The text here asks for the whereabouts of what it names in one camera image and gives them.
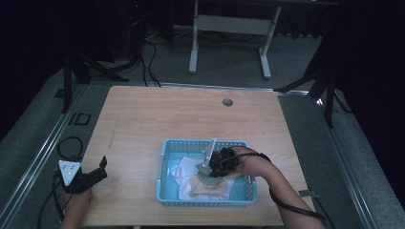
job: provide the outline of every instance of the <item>human arm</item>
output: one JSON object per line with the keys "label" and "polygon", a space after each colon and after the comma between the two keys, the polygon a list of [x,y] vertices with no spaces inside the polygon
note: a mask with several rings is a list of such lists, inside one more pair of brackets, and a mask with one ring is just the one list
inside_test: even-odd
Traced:
{"label": "human arm", "polygon": [[80,227],[87,212],[91,196],[92,189],[88,189],[81,194],[65,194],[67,205],[61,229],[77,229]]}
{"label": "human arm", "polygon": [[[250,149],[242,147],[234,147],[232,149],[236,155],[253,152]],[[281,171],[273,163],[260,156],[241,156],[239,160],[241,164],[236,168],[235,172],[264,178],[273,195],[281,202],[311,211],[309,206],[301,199]],[[286,228],[325,228],[319,219],[298,214],[280,206],[278,206],[278,209]]]}

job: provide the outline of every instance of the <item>hand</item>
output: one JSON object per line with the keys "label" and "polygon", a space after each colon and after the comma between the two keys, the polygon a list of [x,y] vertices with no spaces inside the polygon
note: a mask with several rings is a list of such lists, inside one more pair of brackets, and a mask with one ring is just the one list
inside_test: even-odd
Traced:
{"label": "hand", "polygon": [[[244,147],[232,147],[232,150],[235,152],[235,155],[256,153]],[[252,177],[263,177],[268,173],[269,167],[273,166],[270,161],[260,156],[241,156],[239,157],[239,162],[241,164],[236,167],[235,173],[242,173]]]}
{"label": "hand", "polygon": [[92,197],[92,189],[88,189],[81,194],[65,194],[67,205],[65,207],[65,217],[62,222],[62,228],[79,228],[84,219],[89,200]]}

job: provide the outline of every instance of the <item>gray carpet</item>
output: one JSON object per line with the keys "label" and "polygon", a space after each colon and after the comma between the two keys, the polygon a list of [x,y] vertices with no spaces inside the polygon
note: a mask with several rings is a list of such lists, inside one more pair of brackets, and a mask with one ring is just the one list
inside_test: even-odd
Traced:
{"label": "gray carpet", "polygon": [[[190,36],[176,38],[174,46],[157,36],[148,40],[157,48],[151,70],[163,86],[192,84],[268,89],[285,86],[300,78],[320,42],[320,39],[303,37],[298,39],[275,37],[268,56],[273,76],[270,80],[265,80],[262,78],[257,53],[257,49],[264,42],[261,37],[255,37],[244,43],[221,44],[202,38],[198,69],[195,74],[188,73]],[[145,45],[143,53],[148,63],[153,56],[152,46]],[[120,75],[129,78],[130,81],[119,84],[143,84],[140,67]],[[147,79],[148,85],[154,86],[150,78]],[[62,87],[61,73],[50,78],[29,109],[1,142],[0,166],[3,171],[0,175],[1,206],[5,206],[8,202],[19,179],[35,155],[41,151],[41,146],[46,142],[53,125],[60,118],[65,118],[67,122],[64,123],[57,141],[75,135],[83,139],[86,147],[108,90],[116,84],[117,82],[104,76],[94,76],[91,84],[83,88],[75,84],[77,94],[81,94],[81,97],[72,107],[71,114],[91,115],[91,119],[89,125],[70,125],[71,116],[63,116],[60,113],[62,99],[53,97],[56,90]],[[312,82],[309,82],[297,90],[307,91],[311,84]],[[339,158],[336,157],[336,151],[339,149],[336,150],[336,146],[330,140],[330,130],[325,126],[318,107],[314,105],[315,101],[299,94],[279,98],[308,185],[319,194],[319,201],[329,213],[335,228],[372,228],[362,222],[356,205],[353,204],[353,193],[348,190],[348,182],[342,175]],[[358,182],[362,195],[371,207],[374,226],[400,228],[405,225],[403,210],[398,207],[393,192],[382,175],[373,157],[373,151],[362,135],[355,118],[351,114],[343,113],[338,106],[334,106],[333,123],[335,126],[333,135],[337,135],[338,141],[343,142],[341,148],[353,169],[354,179]],[[50,150],[48,160],[36,177],[21,208],[16,212],[10,228],[35,227],[39,209],[51,191],[53,171],[60,159],[55,148]],[[67,142],[62,147],[64,152],[78,152],[78,150],[78,145],[73,141]],[[324,214],[316,202],[315,207],[318,212]],[[43,228],[58,228],[60,225],[52,201],[45,208],[42,223]]]}

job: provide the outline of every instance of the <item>person's right hand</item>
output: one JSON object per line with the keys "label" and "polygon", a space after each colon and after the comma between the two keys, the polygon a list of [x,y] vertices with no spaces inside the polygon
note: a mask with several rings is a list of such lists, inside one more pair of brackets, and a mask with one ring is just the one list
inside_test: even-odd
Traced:
{"label": "person's right hand", "polygon": [[[244,147],[232,147],[232,150],[235,155],[255,153]],[[242,173],[252,177],[263,177],[269,172],[269,168],[273,166],[270,161],[260,156],[240,156],[239,162],[241,164],[236,167],[235,173]]]}

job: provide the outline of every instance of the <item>basket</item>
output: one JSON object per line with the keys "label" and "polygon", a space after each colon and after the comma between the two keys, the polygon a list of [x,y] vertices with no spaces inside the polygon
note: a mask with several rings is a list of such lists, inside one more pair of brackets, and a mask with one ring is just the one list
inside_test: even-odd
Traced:
{"label": "basket", "polygon": [[[172,178],[183,157],[197,157],[203,155],[203,150],[211,140],[198,139],[166,139],[160,154],[160,167],[157,181],[156,198],[165,206],[184,207],[243,207],[257,200],[256,181],[254,177],[240,176],[236,178],[229,196],[229,200],[183,200],[179,199],[179,185]],[[245,146],[243,141],[217,140],[214,151],[230,146]]]}

